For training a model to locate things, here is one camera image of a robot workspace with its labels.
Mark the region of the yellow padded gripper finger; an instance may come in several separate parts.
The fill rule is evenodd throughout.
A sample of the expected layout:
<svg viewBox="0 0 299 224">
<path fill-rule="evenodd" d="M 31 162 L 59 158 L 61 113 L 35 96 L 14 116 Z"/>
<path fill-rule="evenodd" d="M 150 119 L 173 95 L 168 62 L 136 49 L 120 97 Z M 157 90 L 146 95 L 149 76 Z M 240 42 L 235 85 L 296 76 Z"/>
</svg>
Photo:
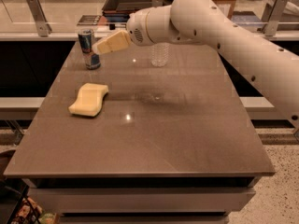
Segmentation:
<svg viewBox="0 0 299 224">
<path fill-rule="evenodd" d="M 131 45 L 131 39 L 127 31 L 118 30 L 108 36 L 99 39 L 92 45 L 93 52 L 98 55 L 127 49 Z"/>
</svg>

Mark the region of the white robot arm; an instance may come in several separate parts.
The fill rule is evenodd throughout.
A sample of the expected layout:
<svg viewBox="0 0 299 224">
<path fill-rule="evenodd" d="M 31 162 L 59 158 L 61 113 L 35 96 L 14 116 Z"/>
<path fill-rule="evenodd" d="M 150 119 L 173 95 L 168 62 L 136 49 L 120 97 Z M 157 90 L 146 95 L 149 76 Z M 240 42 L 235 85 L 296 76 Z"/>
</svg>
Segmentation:
<svg viewBox="0 0 299 224">
<path fill-rule="evenodd" d="M 97 54 L 131 44 L 208 45 L 250 82 L 293 126 L 299 126 L 299 57 L 236 25 L 212 0 L 174 0 L 130 15 L 126 28 L 93 45 Z"/>
</svg>

